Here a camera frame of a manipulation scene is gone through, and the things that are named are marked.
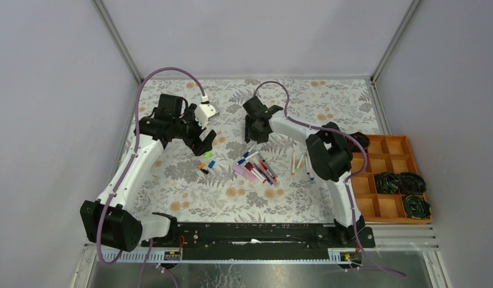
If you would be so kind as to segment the white marker blue eraser cap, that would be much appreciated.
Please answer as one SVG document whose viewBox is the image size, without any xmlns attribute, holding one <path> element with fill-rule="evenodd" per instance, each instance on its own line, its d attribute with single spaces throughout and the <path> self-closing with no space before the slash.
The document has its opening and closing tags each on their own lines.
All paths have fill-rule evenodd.
<svg viewBox="0 0 493 288">
<path fill-rule="evenodd" d="M 247 156 L 249 156 L 249 154 L 252 152 L 252 150 L 257 146 L 256 143 L 254 143 L 244 154 L 243 154 L 243 158 L 247 158 Z"/>
</svg>

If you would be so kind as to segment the pink highlighter marker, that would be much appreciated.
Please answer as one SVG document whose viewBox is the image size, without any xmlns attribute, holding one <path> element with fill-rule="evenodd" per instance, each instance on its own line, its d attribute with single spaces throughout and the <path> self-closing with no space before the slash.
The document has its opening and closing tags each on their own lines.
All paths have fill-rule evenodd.
<svg viewBox="0 0 493 288">
<path fill-rule="evenodd" d="M 232 169 L 236 174 L 243 176 L 245 179 L 249 180 L 250 182 L 254 184 L 259 183 L 259 179 L 256 176 L 254 176 L 254 174 L 251 173 L 248 169 L 245 169 L 243 166 L 234 164 L 232 166 Z"/>
</svg>

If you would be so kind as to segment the white marker orange cap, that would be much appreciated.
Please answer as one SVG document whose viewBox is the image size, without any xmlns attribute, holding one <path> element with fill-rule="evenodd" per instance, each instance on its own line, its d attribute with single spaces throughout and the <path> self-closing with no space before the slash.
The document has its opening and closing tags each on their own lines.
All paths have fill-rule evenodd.
<svg viewBox="0 0 493 288">
<path fill-rule="evenodd" d="M 291 154 L 291 176 L 294 176 L 295 175 L 295 171 L 296 171 L 296 164 L 295 164 L 295 161 L 296 161 L 296 157 L 295 157 L 295 151 L 292 151 L 292 154 Z"/>
</svg>

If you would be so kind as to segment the purple pen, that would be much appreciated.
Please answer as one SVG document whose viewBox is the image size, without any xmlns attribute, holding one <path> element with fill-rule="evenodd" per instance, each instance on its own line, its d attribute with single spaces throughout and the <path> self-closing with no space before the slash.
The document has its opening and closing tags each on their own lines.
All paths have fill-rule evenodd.
<svg viewBox="0 0 493 288">
<path fill-rule="evenodd" d="M 276 187 L 279 186 L 277 179 L 273 175 L 271 175 L 269 171 L 266 170 L 265 175 L 272 185 L 274 185 Z"/>
</svg>

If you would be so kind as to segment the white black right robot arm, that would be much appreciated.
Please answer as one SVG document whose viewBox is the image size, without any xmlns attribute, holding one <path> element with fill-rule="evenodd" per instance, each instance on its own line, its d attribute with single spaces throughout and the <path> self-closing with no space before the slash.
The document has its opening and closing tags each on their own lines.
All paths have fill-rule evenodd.
<svg viewBox="0 0 493 288">
<path fill-rule="evenodd" d="M 336 239 L 344 247 L 360 239 L 365 220 L 356 205 L 351 184 L 353 153 L 345 133 L 330 122 L 322 127 L 305 124 L 288 116 L 280 106 L 267 107 L 254 96 L 242 107 L 246 111 L 247 138 L 266 143 L 271 133 L 285 135 L 305 145 L 312 171 L 326 182 L 332 199 Z"/>
</svg>

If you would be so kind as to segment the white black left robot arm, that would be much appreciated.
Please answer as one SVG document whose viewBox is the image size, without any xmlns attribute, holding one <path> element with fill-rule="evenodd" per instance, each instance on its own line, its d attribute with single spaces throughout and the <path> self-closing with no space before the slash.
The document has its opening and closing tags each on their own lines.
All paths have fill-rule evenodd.
<svg viewBox="0 0 493 288">
<path fill-rule="evenodd" d="M 134 202 L 154 162 L 172 140 L 183 141 L 195 156 L 212 150 L 216 132 L 201 135 L 218 114 L 207 95 L 200 104 L 188 104 L 183 97 L 161 94 L 152 113 L 140 118 L 127 157 L 105 190 L 95 201 L 83 202 L 80 216 L 88 240 L 125 252 L 152 238 L 165 247 L 175 244 L 176 218 L 162 212 L 136 218 Z"/>
</svg>

